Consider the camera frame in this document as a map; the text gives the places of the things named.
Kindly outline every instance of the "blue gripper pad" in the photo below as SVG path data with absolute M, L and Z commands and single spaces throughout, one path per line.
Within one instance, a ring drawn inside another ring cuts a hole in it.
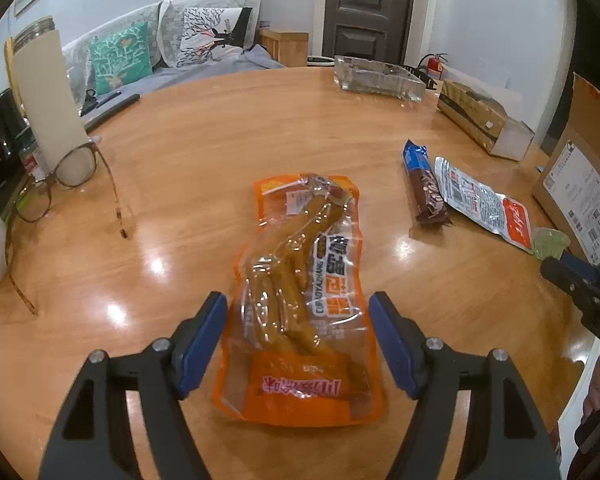
M 179 399 L 200 386 L 228 314 L 226 298 L 220 292 L 208 295 L 195 317 L 186 319 L 171 337 L 173 386 Z
M 573 256 L 573 254 L 564 251 L 560 257 L 560 263 L 571 269 L 573 272 L 576 272 L 581 277 L 589 280 L 589 283 L 592 285 L 595 285 L 598 282 L 596 267 L 588 262 L 584 262 L 577 256 Z
M 398 313 L 385 292 L 369 298 L 369 317 L 396 386 L 418 399 L 429 379 L 424 334 L 413 320 Z

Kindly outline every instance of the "snack wrapper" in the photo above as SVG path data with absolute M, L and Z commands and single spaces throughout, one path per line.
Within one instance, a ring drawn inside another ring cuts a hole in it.
M 346 426 L 382 412 L 358 277 L 358 189 L 342 176 L 255 184 L 260 229 L 238 256 L 214 402 L 243 420 Z
M 402 158 L 418 205 L 416 220 L 421 224 L 451 223 L 436 176 L 431 171 L 426 147 L 408 140 L 402 151 Z
M 442 198 L 452 208 L 510 244 L 534 253 L 529 215 L 520 202 L 496 193 L 441 156 L 436 157 L 436 178 Z

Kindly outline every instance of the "brown door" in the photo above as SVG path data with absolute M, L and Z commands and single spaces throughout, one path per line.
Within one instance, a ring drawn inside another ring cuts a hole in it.
M 413 0 L 326 0 L 322 53 L 402 64 Z

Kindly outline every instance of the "wooden crate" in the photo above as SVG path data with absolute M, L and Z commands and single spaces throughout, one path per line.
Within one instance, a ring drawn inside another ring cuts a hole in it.
M 309 48 L 307 32 L 277 32 L 261 28 L 259 43 L 269 55 L 284 66 L 306 66 L 306 56 Z

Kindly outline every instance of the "shipping label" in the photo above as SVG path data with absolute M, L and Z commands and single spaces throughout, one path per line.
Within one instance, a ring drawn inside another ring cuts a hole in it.
M 600 174 L 567 142 L 542 183 L 592 264 L 600 263 Z

